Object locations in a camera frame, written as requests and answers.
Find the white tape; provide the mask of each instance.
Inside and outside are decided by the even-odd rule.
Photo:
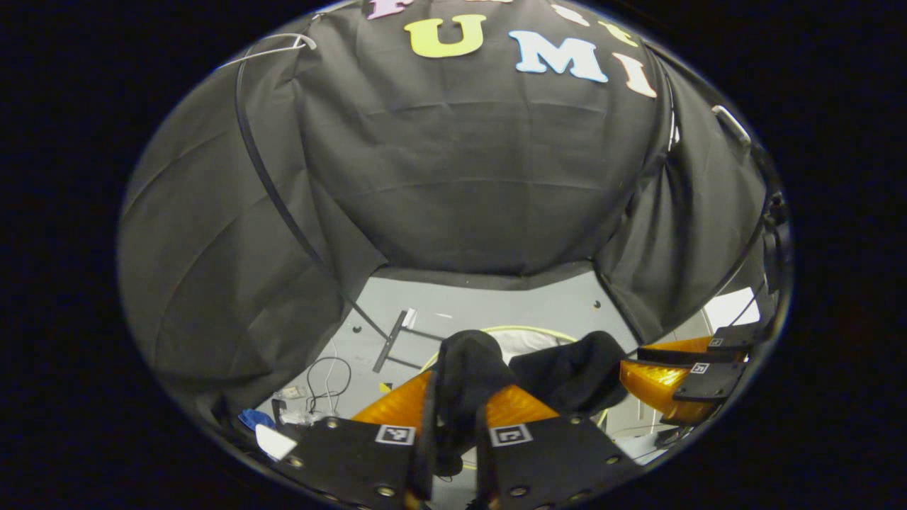
[[[403,327],[412,329],[415,326],[415,309],[406,311],[406,317],[403,318]]]
[[[258,447],[262,451],[277,460],[283,460],[283,457],[293,451],[293,448],[298,444],[289,437],[280,434],[277,430],[272,430],[261,424],[255,425],[255,439],[258,441]]]

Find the black glove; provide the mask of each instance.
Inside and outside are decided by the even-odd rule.
[[[627,397],[620,384],[623,348],[608,333],[593,331],[582,340],[514,356],[517,384],[559,413],[594,415]]]
[[[441,343],[438,361],[437,416],[444,423],[435,431],[439,476],[463,470],[460,458],[475,445],[475,416],[498,391],[515,384],[516,376],[502,359],[501,347],[489,334],[460,331]]]

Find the fisheye lens view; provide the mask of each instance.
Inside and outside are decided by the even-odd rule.
[[[734,412],[794,289],[775,162],[683,56],[566,0],[348,1],[225,48],[122,199],[135,347],[323,505],[644,476]]]

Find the pink letter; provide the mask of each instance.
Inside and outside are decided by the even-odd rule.
[[[368,3],[375,6],[375,11],[366,19],[375,19],[387,15],[403,12],[403,7],[398,4],[410,5],[413,0],[370,0]]]

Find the white cable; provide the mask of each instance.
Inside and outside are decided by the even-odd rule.
[[[243,56],[242,58],[238,58],[238,59],[234,60],[233,62],[227,62],[226,64],[222,65],[221,67],[218,67],[218,69],[221,69],[221,68],[223,68],[223,67],[227,67],[228,65],[236,64],[237,62],[242,62],[242,61],[244,61],[244,60],[248,60],[248,59],[250,59],[250,58],[255,58],[255,57],[261,56],[261,55],[263,55],[263,54],[275,54],[275,53],[278,53],[278,52],[288,52],[288,51],[290,51],[290,50],[298,50],[299,48],[305,48],[305,47],[308,47],[308,48],[311,48],[311,49],[314,50],[315,48],[318,47],[317,44],[315,44],[315,41],[313,41],[311,37],[308,37],[308,36],[302,35],[302,34],[274,34],[274,35],[269,35],[269,36],[267,36],[267,37],[262,37],[261,40],[263,41],[263,40],[265,40],[265,39],[273,39],[273,38],[275,38],[275,37],[296,37],[296,40],[294,41],[293,45],[290,46],[289,48],[280,48],[280,49],[277,49],[277,50],[268,50],[268,51],[266,51],[266,52],[261,52],[261,53],[258,53],[258,54],[246,54],[246,56]],[[257,42],[254,43],[252,46],[250,46],[250,47],[249,47],[249,50],[251,50],[251,49],[255,46],[255,44],[257,44],[258,42],[259,42],[259,41],[257,41]]]
[[[325,393],[327,394],[327,403],[331,406],[331,414],[336,415],[334,409],[334,401],[331,400],[331,390],[327,387],[327,380],[331,378],[331,372],[334,371],[334,364],[337,363],[337,358],[340,358],[340,355],[337,354],[337,344],[334,339],[331,339],[331,345],[334,346],[334,359],[331,359],[331,368],[327,370],[327,377],[325,378]]]

